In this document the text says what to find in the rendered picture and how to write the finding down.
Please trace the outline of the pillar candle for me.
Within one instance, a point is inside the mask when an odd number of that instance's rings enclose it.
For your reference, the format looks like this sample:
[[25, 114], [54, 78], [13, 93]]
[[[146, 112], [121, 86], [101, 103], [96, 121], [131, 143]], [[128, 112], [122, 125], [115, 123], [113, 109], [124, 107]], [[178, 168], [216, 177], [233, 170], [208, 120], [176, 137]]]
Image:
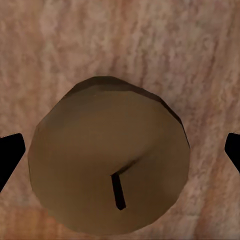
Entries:
[[173, 207], [189, 178], [191, 148], [181, 118], [158, 95], [93, 76], [36, 126], [27, 162], [46, 213], [101, 238], [149, 226]]

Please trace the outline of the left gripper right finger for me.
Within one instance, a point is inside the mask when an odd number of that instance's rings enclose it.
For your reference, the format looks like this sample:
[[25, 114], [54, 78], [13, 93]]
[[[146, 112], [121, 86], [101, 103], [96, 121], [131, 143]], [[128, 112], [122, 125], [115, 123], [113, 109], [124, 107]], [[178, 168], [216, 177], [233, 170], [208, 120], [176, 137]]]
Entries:
[[225, 152], [240, 172], [240, 135], [229, 133], [225, 143]]

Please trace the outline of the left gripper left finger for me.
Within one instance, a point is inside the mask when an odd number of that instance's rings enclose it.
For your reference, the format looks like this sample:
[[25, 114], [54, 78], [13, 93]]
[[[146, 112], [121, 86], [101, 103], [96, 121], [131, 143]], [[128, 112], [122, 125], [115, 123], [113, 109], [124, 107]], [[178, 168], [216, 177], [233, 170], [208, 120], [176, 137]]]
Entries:
[[21, 133], [0, 138], [0, 192], [21, 160], [26, 148]]

